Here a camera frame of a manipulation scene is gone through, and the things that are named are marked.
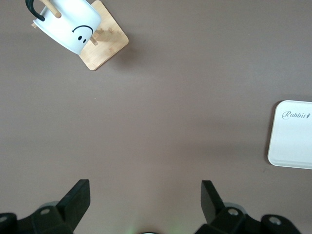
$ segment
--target wooden stand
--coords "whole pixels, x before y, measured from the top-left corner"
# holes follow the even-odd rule
[[[95,71],[129,40],[101,1],[96,0],[91,5],[101,15],[102,22],[79,56],[90,70]]]

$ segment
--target smiley face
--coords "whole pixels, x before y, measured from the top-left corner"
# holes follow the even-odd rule
[[[72,30],[77,35],[77,40],[85,43],[93,34],[93,29],[87,25],[80,25]]]

